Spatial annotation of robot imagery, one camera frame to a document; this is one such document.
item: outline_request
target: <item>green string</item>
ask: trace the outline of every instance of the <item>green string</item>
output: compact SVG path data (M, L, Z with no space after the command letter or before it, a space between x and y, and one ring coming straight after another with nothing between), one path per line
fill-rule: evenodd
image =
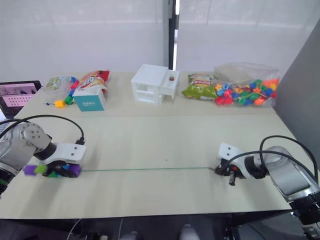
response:
M132 168L132 169L98 169L98 170L82 170L82 172L117 172L117 171L147 171L147 170L195 170L195 169L211 169L210 167L166 167L166 168Z

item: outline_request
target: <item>laptop screen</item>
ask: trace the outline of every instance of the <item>laptop screen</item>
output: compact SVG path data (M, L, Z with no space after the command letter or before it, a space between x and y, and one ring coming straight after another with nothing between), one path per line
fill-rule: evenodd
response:
M41 88L39 81L1 82L0 107L7 118L13 118Z

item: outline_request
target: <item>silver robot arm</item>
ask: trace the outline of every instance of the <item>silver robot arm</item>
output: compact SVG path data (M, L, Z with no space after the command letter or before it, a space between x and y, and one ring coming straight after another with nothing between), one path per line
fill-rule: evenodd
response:
M290 153L281 146L272 146L267 151ZM221 144L219 149L220 166L215 169L219 175L230 176L230 185L235 185L236 177L263 178L269 175L274 186L299 217L302 228L310 239L320 239L320 187L303 167L291 159L274 153L263 153L264 166L260 155L243 156L234 160L226 171L221 167L232 157L242 154L239 148Z
M33 156L37 164L47 166L43 176L56 172L64 177L78 177L79 167L70 171L64 166L79 166L86 147L72 143L55 144L51 139L38 124L31 122L18 124L3 136L0 142L0 195Z

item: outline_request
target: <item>white wall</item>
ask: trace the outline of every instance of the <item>white wall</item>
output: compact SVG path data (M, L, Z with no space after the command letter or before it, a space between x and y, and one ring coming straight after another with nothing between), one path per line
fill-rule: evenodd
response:
M166 0L0 0L0 81L168 65Z
M319 0L181 0L176 69L250 62L283 76L319 17Z

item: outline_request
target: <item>purple block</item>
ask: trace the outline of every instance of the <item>purple block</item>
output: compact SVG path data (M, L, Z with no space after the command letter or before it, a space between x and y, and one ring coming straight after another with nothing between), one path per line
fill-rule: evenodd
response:
M81 172L81 167L78 164L70 164L68 171L73 172L76 175L76 177L79 177Z
M26 165L23 169L24 175L32 175L32 176L37 175L35 173L36 168L37 168L36 165Z

